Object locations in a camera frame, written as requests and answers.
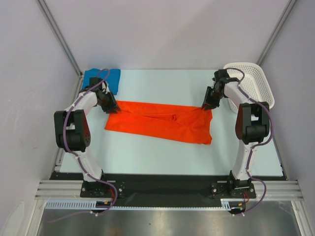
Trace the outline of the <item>orange t shirt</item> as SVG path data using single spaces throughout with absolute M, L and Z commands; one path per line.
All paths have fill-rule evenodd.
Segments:
M 209 145 L 212 111 L 195 106 L 118 101 L 121 111 L 110 114 L 105 129 L 135 135 Z

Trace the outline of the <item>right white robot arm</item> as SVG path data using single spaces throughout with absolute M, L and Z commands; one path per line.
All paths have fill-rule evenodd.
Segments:
M 240 86 L 237 79 L 220 79 L 208 86 L 203 104 L 204 110 L 212 110 L 220 106 L 222 98 L 229 98 L 238 105 L 235 134 L 239 147 L 234 167 L 230 171 L 227 192 L 232 197 L 239 197 L 249 188 L 251 161 L 257 147 L 265 145 L 266 137 L 272 138 L 270 132 L 270 113 L 267 102 L 258 102 L 251 98 Z

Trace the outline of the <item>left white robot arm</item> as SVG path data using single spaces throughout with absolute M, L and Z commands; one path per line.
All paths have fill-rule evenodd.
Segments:
M 107 82 L 88 86 L 68 108 L 56 111 L 54 126 L 57 146 L 73 157 L 84 181 L 93 182 L 91 191 L 103 197 L 108 192 L 108 184 L 101 180 L 103 170 L 90 151 L 92 136 L 87 121 L 88 113 L 96 106 L 100 106 L 106 114 L 120 111 Z

